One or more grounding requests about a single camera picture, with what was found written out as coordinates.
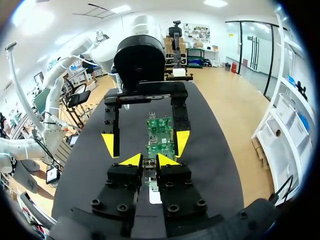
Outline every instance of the glass door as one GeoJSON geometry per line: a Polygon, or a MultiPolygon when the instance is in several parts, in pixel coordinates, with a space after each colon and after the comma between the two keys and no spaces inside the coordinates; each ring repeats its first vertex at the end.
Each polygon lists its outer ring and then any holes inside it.
{"type": "Polygon", "coordinates": [[[230,65],[235,62],[237,73],[241,51],[240,22],[227,22],[226,33],[226,62],[230,65]]]}
{"type": "Polygon", "coordinates": [[[242,60],[240,75],[262,94],[265,92],[272,60],[271,26],[241,22],[242,60]]]}

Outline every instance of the white shelving unit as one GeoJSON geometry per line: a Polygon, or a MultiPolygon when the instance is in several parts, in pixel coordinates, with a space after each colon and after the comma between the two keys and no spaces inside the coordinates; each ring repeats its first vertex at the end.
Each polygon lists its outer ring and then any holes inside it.
{"type": "MultiPolygon", "coordinates": [[[[296,44],[295,42],[285,38],[284,29],[281,22],[281,18],[277,15],[277,20],[279,24],[279,32],[281,38],[281,60],[280,60],[280,68],[279,75],[277,79],[277,83],[275,85],[274,93],[272,95],[271,101],[267,110],[251,136],[251,138],[258,138],[269,163],[270,171],[272,174],[274,192],[277,192],[285,181],[293,175],[293,187],[291,188],[291,192],[288,194],[287,199],[290,199],[297,194],[299,191],[299,185],[301,184],[304,177],[304,170],[306,168],[306,157],[310,156],[312,147],[307,147],[310,143],[310,138],[314,133],[309,132],[307,137],[301,138],[303,139],[302,143],[298,145],[295,144],[294,138],[291,135],[290,128],[293,125],[293,117],[291,115],[291,120],[286,124],[282,121],[282,118],[277,113],[277,104],[276,100],[278,99],[280,89],[283,89],[283,86],[286,87],[287,97],[290,99],[294,98],[294,102],[296,103],[296,112],[302,113],[307,119],[307,123],[310,126],[309,130],[315,130],[316,118],[315,114],[307,102],[307,100],[303,97],[303,95],[298,91],[298,89],[292,85],[289,81],[287,81],[283,77],[284,73],[284,62],[285,62],[285,43],[289,44],[296,55],[299,55],[302,59],[304,59],[304,51],[303,49],[296,44]],[[266,125],[269,126],[269,123],[274,123],[273,130],[279,130],[280,135],[277,136],[275,132],[272,132],[273,141],[270,143],[264,140],[263,136],[266,136],[266,125]]],[[[288,191],[289,183],[285,186],[282,192],[279,194],[280,198],[277,201],[276,205],[279,205],[284,202],[284,196],[288,191]]]]}

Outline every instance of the workbench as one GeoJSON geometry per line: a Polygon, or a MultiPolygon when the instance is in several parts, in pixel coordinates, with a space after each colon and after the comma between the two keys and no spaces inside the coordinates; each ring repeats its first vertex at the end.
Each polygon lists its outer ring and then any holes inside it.
{"type": "MultiPolygon", "coordinates": [[[[244,207],[239,173],[226,138],[206,100],[192,82],[185,83],[188,91],[186,106],[191,133],[178,162],[186,163],[192,171],[191,179],[208,206],[208,216],[221,214],[225,219],[244,207]]],[[[115,94],[111,89],[107,94],[115,94]]],[[[149,112],[158,118],[172,116],[170,98],[150,103],[133,104],[119,110],[120,157],[112,159],[101,136],[104,130],[105,105],[99,103],[84,126],[55,192],[52,217],[56,220],[68,215],[72,207],[91,212],[95,199],[107,180],[112,163],[120,163],[138,153],[146,155],[149,136],[146,119],[149,112]]],[[[150,204],[149,188],[142,178],[134,226],[135,238],[164,238],[166,228],[161,204],[150,204]]]]}

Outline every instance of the ceiling light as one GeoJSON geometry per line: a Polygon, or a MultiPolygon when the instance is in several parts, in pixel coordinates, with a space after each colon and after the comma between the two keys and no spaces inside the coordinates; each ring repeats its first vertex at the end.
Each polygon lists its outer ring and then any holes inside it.
{"type": "Polygon", "coordinates": [[[25,35],[38,34],[45,30],[54,20],[54,15],[50,12],[36,9],[22,25],[25,35]]]}
{"type": "Polygon", "coordinates": [[[44,55],[42,57],[40,57],[37,61],[37,63],[42,62],[43,60],[45,60],[48,57],[48,55],[44,55]]]}
{"type": "Polygon", "coordinates": [[[69,42],[71,39],[73,39],[74,36],[75,35],[71,35],[71,34],[61,36],[54,43],[57,45],[65,44],[65,43],[69,42]]]}
{"type": "Polygon", "coordinates": [[[13,14],[12,22],[18,27],[22,24],[36,5],[36,0],[24,0],[13,14]]]}
{"type": "Polygon", "coordinates": [[[221,8],[228,5],[228,3],[222,0],[205,0],[204,4],[215,7],[215,8],[221,8]]]}
{"type": "Polygon", "coordinates": [[[118,14],[118,13],[122,13],[122,12],[129,11],[129,10],[131,10],[130,6],[123,5],[123,6],[119,6],[119,7],[113,8],[110,11],[114,12],[115,14],[118,14]]]}
{"type": "MultiPolygon", "coordinates": [[[[20,69],[17,68],[17,69],[15,70],[15,74],[17,75],[17,74],[19,73],[19,71],[20,71],[20,69]]],[[[13,75],[12,75],[11,73],[10,73],[10,75],[9,75],[9,79],[10,79],[10,80],[14,79],[14,77],[13,77],[13,75]]]]}

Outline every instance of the door frame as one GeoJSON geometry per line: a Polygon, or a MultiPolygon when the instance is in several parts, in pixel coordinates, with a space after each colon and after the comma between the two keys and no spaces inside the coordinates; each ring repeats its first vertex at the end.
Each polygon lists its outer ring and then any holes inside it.
{"type": "Polygon", "coordinates": [[[268,91],[269,83],[270,83],[270,78],[271,78],[271,73],[272,73],[272,66],[274,62],[274,50],[275,50],[275,41],[274,41],[274,28],[279,28],[279,25],[273,24],[273,23],[268,23],[268,22],[263,22],[263,21],[252,21],[252,20],[236,20],[236,21],[226,21],[225,23],[239,23],[240,24],[240,57],[239,57],[239,67],[238,71],[236,74],[240,75],[240,70],[241,70],[241,64],[242,64],[242,55],[243,55],[243,29],[242,29],[242,23],[258,23],[258,24],[264,24],[268,25],[271,28],[271,62],[270,62],[270,68],[269,68],[269,75],[268,75],[268,80],[265,84],[264,92],[263,95],[266,97],[266,93],[268,91]]]}

